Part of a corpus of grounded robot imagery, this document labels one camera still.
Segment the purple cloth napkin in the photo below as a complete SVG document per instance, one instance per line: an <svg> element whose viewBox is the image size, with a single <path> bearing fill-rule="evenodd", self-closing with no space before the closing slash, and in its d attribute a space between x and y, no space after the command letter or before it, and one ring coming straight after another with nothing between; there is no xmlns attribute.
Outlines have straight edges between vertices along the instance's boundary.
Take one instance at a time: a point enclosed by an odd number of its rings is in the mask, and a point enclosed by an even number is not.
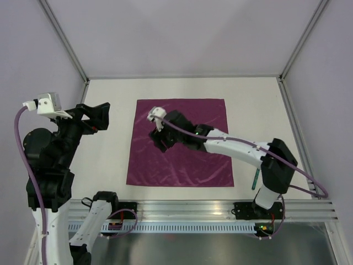
<svg viewBox="0 0 353 265"><path fill-rule="evenodd" d="M211 125L228 132L224 99L139 99L133 122L126 183L145 187L233 187L230 157L192 151L175 144L162 153L148 134L154 125L147 120L153 107L178 110L193 124Z"/></svg>

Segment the green handled knife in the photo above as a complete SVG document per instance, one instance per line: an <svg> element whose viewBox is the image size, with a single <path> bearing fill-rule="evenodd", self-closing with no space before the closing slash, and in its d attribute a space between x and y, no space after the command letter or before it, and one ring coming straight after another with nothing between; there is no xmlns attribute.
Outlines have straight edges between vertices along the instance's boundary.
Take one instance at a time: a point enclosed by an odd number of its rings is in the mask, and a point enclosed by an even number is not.
<svg viewBox="0 0 353 265"><path fill-rule="evenodd" d="M252 182L252 190L256 189L256 185L257 185L257 182L258 182L258 179L259 179L259 174L260 174L260 169L257 168L256 171L255 171L253 182Z"/></svg>

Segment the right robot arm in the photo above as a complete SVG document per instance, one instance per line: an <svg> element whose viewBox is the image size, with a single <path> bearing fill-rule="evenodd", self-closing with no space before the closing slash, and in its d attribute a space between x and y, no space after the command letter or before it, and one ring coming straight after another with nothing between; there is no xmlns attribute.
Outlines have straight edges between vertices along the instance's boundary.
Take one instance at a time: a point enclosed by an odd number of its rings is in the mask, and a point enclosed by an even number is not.
<svg viewBox="0 0 353 265"><path fill-rule="evenodd" d="M161 107L151 109L147 120L156 125L149 136L162 152L182 144L190 150L228 156L256 167L263 182L252 202L256 217L269 215L275 201L287 193L298 163L282 140L256 142L231 137L206 124L194 125L181 112L167 113Z"/></svg>

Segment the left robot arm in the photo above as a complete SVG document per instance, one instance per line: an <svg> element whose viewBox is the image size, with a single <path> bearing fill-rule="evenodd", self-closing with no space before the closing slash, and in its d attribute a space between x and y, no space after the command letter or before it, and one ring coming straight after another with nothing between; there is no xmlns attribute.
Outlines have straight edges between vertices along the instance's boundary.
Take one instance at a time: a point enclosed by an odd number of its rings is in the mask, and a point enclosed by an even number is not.
<svg viewBox="0 0 353 265"><path fill-rule="evenodd" d="M78 104L56 110L47 99L34 104L38 114L57 126L56 132L37 128L19 143L28 171L28 205L38 232L40 264L91 264L92 247L106 219L116 218L120 204L115 192L99 191L88 216L73 238L68 237L68 212L74 173L70 165L82 136L107 130L110 104Z"/></svg>

